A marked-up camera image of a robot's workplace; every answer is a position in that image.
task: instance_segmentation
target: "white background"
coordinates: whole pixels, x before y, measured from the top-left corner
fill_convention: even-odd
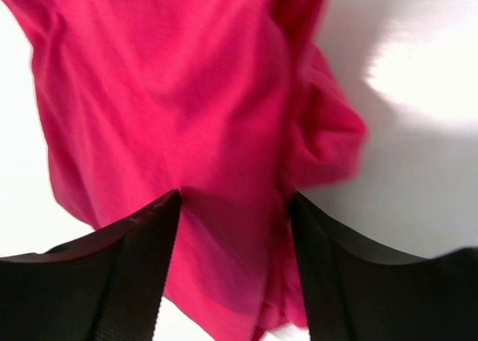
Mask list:
[[[332,0],[318,43],[371,137],[354,180],[308,196],[410,253],[478,244],[478,0]],[[29,57],[0,5],[0,255],[90,232],[52,198]],[[158,335],[210,340],[167,301]]]

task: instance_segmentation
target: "garment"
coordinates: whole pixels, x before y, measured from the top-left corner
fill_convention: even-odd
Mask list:
[[[3,1],[58,202],[100,228],[179,188],[166,296],[218,341],[305,327],[285,206],[365,136],[311,43],[323,0]]]

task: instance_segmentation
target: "cloth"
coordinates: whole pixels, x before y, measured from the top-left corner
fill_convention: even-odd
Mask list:
[[[101,228],[179,188],[166,296],[218,341],[305,327],[286,204],[365,136],[311,43],[324,0],[3,1],[58,202]]]

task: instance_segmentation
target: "red cloth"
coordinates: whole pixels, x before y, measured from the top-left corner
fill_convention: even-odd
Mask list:
[[[310,41],[323,0],[3,1],[58,202],[100,228],[179,188],[167,296],[218,341],[305,326],[285,205],[365,135]]]

